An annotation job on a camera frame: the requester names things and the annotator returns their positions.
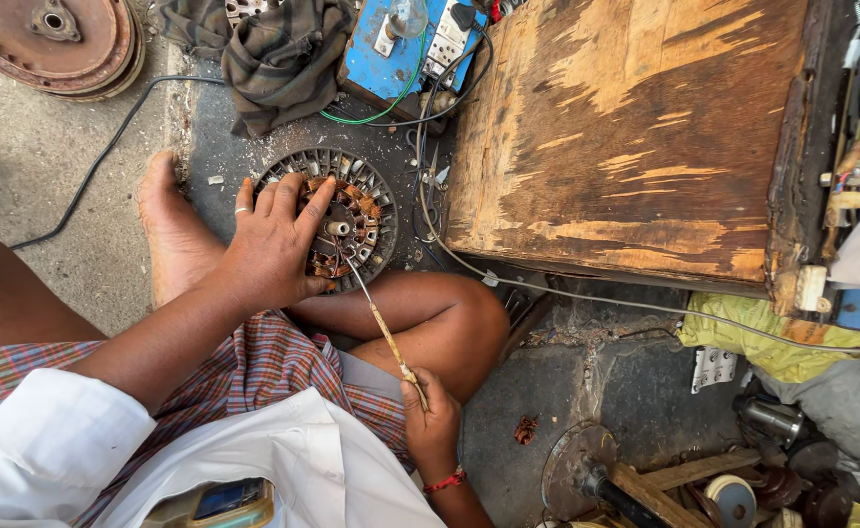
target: red thread bracelet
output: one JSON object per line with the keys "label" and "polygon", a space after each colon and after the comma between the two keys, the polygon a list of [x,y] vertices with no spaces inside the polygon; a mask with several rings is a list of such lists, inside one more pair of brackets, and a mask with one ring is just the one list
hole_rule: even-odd
{"label": "red thread bracelet", "polygon": [[463,482],[466,482],[466,472],[463,471],[463,465],[459,464],[456,466],[456,471],[443,482],[433,486],[424,486],[424,493],[433,493],[449,486],[459,486]]}

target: striped rag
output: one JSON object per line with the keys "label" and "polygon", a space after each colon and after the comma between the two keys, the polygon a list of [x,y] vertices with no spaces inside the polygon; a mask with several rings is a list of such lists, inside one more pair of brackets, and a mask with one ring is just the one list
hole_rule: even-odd
{"label": "striped rag", "polygon": [[[64,368],[103,343],[50,343],[0,347],[0,402],[30,370]],[[261,409],[316,387],[380,438],[409,472],[404,409],[400,402],[342,384],[339,351],[323,335],[304,335],[280,311],[255,315],[222,343],[153,415],[155,431],[94,504],[72,522],[89,526],[144,462],[170,441],[215,420]]]}
{"label": "striped rag", "polygon": [[260,137],[335,99],[336,62],[355,27],[347,0],[267,0],[267,11],[227,21],[225,0],[159,0],[163,34],[221,59],[237,119],[232,133]]}

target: plug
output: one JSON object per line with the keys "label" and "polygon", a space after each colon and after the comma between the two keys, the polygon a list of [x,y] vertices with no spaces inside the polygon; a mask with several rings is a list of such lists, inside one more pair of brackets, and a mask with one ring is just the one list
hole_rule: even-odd
{"label": "plug", "polygon": [[476,8],[467,6],[466,4],[456,3],[450,7],[450,15],[452,20],[456,22],[456,26],[460,31],[466,31],[472,27],[476,21]]}

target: screwdriver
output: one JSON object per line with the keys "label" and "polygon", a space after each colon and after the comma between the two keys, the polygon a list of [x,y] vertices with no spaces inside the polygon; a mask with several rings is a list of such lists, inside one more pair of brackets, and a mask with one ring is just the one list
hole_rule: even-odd
{"label": "screwdriver", "polygon": [[338,244],[335,246],[336,253],[342,256],[346,262],[348,262],[348,266],[352,269],[352,273],[355,274],[355,278],[358,279],[359,284],[362,285],[362,291],[365,292],[365,297],[368,299],[368,306],[372,310],[372,314],[375,316],[375,320],[377,320],[377,325],[381,327],[381,332],[384,333],[384,338],[388,340],[388,345],[390,345],[390,351],[394,354],[394,359],[397,360],[397,366],[401,367],[401,374],[404,375],[404,379],[410,381],[417,387],[417,394],[421,396],[421,405],[424,407],[424,412],[429,411],[430,407],[427,405],[427,396],[424,394],[424,389],[421,387],[421,384],[417,382],[417,376],[414,375],[414,371],[408,368],[407,364],[404,363],[404,356],[401,355],[400,351],[397,349],[397,344],[394,342],[394,338],[390,335],[390,330],[388,330],[388,325],[385,324],[384,318],[381,318],[381,312],[377,311],[377,306],[375,306],[375,301],[372,300],[371,294],[368,293],[368,288],[366,287],[366,283],[362,281],[362,276],[359,275],[359,271],[355,269],[355,265],[352,264],[352,261],[348,258],[345,258],[345,255],[339,250]]}

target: white shirt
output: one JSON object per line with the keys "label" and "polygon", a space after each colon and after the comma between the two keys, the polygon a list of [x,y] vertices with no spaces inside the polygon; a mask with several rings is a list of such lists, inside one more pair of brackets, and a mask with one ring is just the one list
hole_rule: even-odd
{"label": "white shirt", "polygon": [[[68,528],[155,426],[140,403],[97,379],[30,372],[0,404],[0,527]],[[160,499],[248,477],[276,486],[280,527],[444,527],[381,440],[313,388],[175,439],[94,527],[138,528]]]}

